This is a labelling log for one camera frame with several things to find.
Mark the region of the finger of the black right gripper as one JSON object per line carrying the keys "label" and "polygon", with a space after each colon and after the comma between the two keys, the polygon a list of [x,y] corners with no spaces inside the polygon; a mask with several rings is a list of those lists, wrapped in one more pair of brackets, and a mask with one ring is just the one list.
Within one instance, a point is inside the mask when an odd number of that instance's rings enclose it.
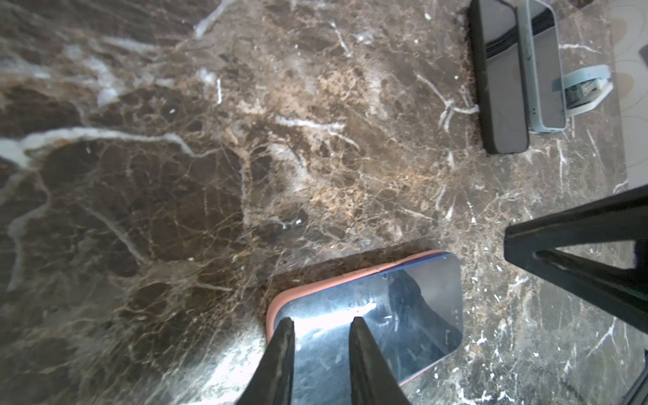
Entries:
{"label": "finger of the black right gripper", "polygon": [[[565,252],[566,246],[634,242],[634,268]],[[506,261],[632,327],[647,330],[647,188],[506,228]]]}

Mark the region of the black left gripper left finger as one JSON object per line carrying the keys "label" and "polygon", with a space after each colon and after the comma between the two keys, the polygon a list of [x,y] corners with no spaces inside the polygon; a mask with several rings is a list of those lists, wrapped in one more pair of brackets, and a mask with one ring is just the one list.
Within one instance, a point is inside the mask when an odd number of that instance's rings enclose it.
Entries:
{"label": "black left gripper left finger", "polygon": [[278,324],[248,386],[236,402],[290,404],[295,367],[295,326],[286,317]]}

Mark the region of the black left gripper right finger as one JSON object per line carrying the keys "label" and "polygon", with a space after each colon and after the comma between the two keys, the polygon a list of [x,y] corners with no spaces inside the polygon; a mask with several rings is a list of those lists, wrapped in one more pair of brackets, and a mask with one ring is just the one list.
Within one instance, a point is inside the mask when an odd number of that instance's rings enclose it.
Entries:
{"label": "black left gripper right finger", "polygon": [[349,369],[352,404],[409,404],[363,317],[350,326]]}

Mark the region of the light blue phone case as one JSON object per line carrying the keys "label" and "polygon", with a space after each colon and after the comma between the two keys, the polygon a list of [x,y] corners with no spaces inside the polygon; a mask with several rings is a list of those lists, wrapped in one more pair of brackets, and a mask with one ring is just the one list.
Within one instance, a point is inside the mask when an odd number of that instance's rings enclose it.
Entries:
{"label": "light blue phone case", "polygon": [[[542,122],[540,121],[540,108],[538,106],[538,80],[536,78],[536,66],[534,62],[535,56],[533,50],[533,32],[532,32],[532,24],[530,19],[528,2],[529,1],[521,1],[519,3],[517,7],[517,19],[518,19],[520,40],[521,40],[521,60],[522,60],[522,70],[524,72],[524,79],[525,79],[525,88],[526,88],[526,96],[527,96],[526,106],[528,107],[529,125],[531,127],[531,130],[537,133],[561,132],[565,129],[566,125],[563,129],[545,128],[545,126],[543,126]],[[545,3],[544,1],[540,1],[540,2],[550,7],[550,5]],[[558,42],[559,42],[559,52],[560,52],[559,32],[558,32]],[[561,93],[563,96],[563,102],[565,103],[563,88]]]}

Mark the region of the blue smartphone black screen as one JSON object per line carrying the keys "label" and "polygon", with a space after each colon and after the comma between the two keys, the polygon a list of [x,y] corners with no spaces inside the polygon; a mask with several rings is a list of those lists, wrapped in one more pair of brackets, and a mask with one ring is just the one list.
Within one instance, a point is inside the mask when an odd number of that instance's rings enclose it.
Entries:
{"label": "blue smartphone black screen", "polygon": [[555,13],[540,1],[529,1],[528,6],[533,32],[540,121],[545,128],[563,129],[566,125],[565,103],[561,93],[562,70]]}

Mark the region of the light blue white stapler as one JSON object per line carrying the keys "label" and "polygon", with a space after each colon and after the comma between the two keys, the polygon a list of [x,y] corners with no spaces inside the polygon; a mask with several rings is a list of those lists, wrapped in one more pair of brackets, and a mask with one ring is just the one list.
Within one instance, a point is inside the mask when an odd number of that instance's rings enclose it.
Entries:
{"label": "light blue white stapler", "polygon": [[584,67],[561,79],[566,116],[578,116],[597,108],[614,89],[608,65]]}

